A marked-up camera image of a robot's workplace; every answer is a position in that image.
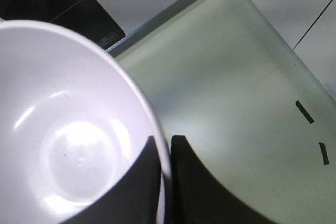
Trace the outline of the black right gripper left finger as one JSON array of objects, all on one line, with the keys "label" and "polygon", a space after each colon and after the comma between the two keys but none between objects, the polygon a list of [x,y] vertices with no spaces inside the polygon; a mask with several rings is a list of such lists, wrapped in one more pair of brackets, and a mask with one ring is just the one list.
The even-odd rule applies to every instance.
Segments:
[{"label": "black right gripper left finger", "polygon": [[127,173],[99,200],[64,223],[156,223],[161,165],[153,136]]}]

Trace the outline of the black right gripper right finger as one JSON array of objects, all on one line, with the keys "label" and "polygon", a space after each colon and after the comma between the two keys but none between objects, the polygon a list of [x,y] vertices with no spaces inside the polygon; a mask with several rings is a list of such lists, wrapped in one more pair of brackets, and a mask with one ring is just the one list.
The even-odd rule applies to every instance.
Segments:
[{"label": "black right gripper right finger", "polygon": [[210,173],[184,135],[171,140],[173,223],[272,223]]}]

